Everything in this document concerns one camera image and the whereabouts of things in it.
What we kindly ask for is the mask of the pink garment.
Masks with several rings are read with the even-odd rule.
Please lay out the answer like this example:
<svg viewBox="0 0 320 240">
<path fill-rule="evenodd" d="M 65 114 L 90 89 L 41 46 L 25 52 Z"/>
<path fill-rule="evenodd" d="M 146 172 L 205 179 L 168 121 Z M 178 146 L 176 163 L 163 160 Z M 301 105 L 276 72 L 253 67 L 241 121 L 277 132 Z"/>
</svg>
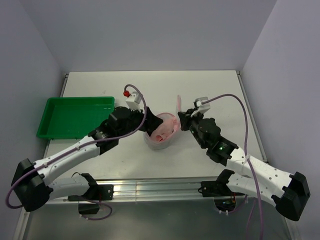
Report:
<svg viewBox="0 0 320 240">
<path fill-rule="evenodd" d="M 152 133 L 150 139 L 154 142 L 164 142 L 171 138 L 179 129 L 176 117 L 166 118 L 163 123 Z"/>
</svg>

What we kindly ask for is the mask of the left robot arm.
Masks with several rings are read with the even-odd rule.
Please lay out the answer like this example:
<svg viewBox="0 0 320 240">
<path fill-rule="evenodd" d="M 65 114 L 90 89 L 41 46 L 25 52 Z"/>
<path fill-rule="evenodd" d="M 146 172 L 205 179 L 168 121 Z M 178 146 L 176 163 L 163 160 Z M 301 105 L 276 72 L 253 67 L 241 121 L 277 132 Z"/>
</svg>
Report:
<svg viewBox="0 0 320 240">
<path fill-rule="evenodd" d="M 137 131 L 151 135 L 162 123 L 163 120 L 155 116 L 149 107 L 144 110 L 116 107 L 106 120 L 71 147 L 34 162 L 22 160 L 16 168 L 9 192 L 16 194 L 20 206 L 27 212 L 41 208 L 51 199 L 66 196 L 96 200 L 100 188 L 90 174 L 62 179 L 59 176 L 86 160 L 106 153 L 116 147 L 120 139 Z"/>
</svg>

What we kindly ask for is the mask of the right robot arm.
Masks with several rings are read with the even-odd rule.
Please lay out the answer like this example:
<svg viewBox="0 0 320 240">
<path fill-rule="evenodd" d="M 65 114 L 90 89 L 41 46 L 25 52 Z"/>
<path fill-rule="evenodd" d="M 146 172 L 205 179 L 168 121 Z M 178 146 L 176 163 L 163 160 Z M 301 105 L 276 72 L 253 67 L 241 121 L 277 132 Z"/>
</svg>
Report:
<svg viewBox="0 0 320 240">
<path fill-rule="evenodd" d="M 291 174 L 277 169 L 221 136 L 214 118 L 188 109 L 178 112 L 182 131 L 190 131 L 206 155 L 226 169 L 219 175 L 217 191 L 261 198 L 284 217 L 298 221 L 311 196 L 308 181 L 300 172 Z"/>
</svg>

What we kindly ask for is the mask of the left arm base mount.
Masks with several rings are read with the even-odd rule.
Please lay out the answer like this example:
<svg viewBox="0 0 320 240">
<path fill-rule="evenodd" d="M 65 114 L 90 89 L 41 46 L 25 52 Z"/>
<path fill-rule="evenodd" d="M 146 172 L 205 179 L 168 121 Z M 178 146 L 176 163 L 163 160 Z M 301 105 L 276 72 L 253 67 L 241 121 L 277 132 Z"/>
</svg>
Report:
<svg viewBox="0 0 320 240">
<path fill-rule="evenodd" d="M 71 195 L 67 197 L 69 202 L 87 202 L 78 204 L 78 213 L 81 216 L 86 216 L 89 219 L 90 215 L 96 215 L 100 210 L 108 210 L 108 214 L 105 216 L 108 218 L 113 209 L 104 201 L 110 201 L 113 199 L 114 186 L 112 184 L 98 184 L 91 186 L 83 195 Z"/>
</svg>

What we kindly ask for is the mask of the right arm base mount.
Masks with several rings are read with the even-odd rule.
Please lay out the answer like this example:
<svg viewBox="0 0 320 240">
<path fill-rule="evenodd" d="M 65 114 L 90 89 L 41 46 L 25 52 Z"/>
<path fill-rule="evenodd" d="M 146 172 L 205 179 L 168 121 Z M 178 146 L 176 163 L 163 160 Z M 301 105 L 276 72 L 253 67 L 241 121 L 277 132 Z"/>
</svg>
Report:
<svg viewBox="0 0 320 240">
<path fill-rule="evenodd" d="M 214 205 L 218 211 L 226 213 L 236 208 L 236 194 L 218 181 L 202 181 L 197 191 L 204 198 L 214 198 Z"/>
</svg>

